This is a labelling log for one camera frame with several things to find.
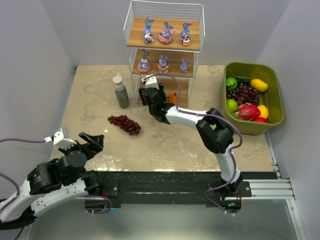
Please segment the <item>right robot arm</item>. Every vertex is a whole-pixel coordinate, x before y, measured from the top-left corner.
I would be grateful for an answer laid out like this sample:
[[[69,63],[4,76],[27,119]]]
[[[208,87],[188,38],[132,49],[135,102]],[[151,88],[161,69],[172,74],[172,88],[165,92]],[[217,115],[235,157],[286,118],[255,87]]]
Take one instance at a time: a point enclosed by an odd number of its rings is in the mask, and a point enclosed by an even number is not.
[[[215,154],[220,167],[222,186],[212,189],[235,192],[243,178],[233,153],[234,129],[231,123],[215,108],[209,111],[193,111],[166,102],[162,84],[158,88],[141,87],[138,92],[142,104],[148,106],[149,113],[158,122],[197,130],[204,146]]]

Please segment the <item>purple bunny blue bow toy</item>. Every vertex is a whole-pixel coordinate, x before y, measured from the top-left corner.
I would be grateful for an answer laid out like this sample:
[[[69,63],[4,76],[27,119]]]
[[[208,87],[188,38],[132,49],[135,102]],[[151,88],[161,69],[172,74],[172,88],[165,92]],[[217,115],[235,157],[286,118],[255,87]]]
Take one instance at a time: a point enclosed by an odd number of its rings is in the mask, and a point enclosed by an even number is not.
[[[149,17],[145,18],[145,27],[143,29],[143,41],[145,44],[153,43],[154,42],[154,34],[152,31],[152,23],[154,19]]]

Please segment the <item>orange dragon toy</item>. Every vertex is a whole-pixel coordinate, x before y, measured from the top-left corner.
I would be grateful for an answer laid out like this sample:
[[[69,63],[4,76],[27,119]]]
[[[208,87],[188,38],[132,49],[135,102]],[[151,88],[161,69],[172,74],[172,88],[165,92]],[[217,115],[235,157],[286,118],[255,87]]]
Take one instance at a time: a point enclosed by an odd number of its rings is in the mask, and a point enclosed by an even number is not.
[[[174,92],[173,94],[166,97],[166,102],[176,105],[178,99],[179,99],[179,95],[177,94],[177,92]]]

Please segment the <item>small purple bunny toy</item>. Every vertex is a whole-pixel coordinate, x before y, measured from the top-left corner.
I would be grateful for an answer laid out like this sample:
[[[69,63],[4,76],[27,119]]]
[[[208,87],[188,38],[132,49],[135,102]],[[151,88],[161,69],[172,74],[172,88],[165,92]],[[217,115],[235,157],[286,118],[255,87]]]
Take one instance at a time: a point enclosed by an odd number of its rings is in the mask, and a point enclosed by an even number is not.
[[[180,40],[179,43],[185,47],[190,45],[191,40],[191,32],[189,27],[192,25],[192,22],[184,22],[182,24],[182,30],[180,32]]]

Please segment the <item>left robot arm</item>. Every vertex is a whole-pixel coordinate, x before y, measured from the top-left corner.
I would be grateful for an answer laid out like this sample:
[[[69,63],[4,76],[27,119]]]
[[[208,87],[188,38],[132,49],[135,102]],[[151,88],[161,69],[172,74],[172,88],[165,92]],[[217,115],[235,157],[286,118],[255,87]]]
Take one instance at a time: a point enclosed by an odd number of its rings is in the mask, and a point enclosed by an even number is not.
[[[32,224],[37,217],[69,200],[100,195],[103,184],[98,172],[86,171],[86,162],[104,149],[104,135],[79,134],[83,144],[69,138],[64,129],[45,142],[63,153],[61,158],[38,164],[23,184],[0,203],[0,228],[13,230]]]

